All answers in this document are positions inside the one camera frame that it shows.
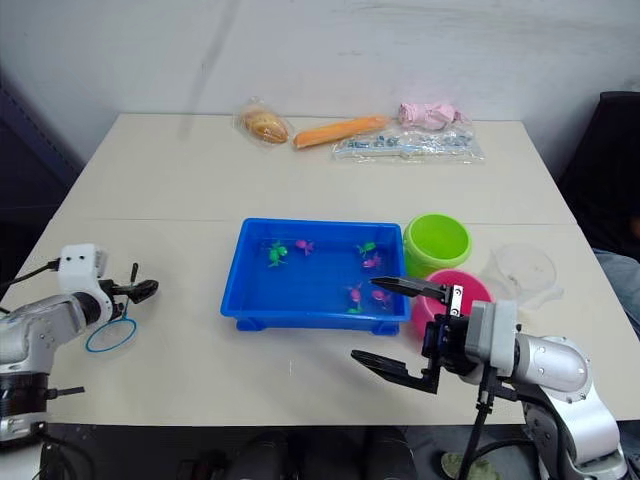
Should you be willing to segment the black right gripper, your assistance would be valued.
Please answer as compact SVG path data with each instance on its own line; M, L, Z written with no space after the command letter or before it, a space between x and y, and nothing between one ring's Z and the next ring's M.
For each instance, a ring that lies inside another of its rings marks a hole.
M438 300L444 307L443 314L436 314L425 327L422 356L428 359L428 367L421 377L409 374L406 364L398 360L362 350L352 350L351 358L382 379L413 390L436 394L440 370L466 376L477 364L465 353L469 317L462 314L462 286L447 286L414 277L375 277L372 285L407 297L422 296Z

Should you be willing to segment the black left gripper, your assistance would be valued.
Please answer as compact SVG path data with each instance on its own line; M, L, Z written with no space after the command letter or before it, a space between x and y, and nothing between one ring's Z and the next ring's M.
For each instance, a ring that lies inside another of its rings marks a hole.
M159 282L156 280L144 280L137 284L120 286L113 280L100 280L99 286L102 291L108 296L111 306L112 315L111 319L118 319L124 312L123 299L134 304L139 304L149 298L151 298L159 287Z

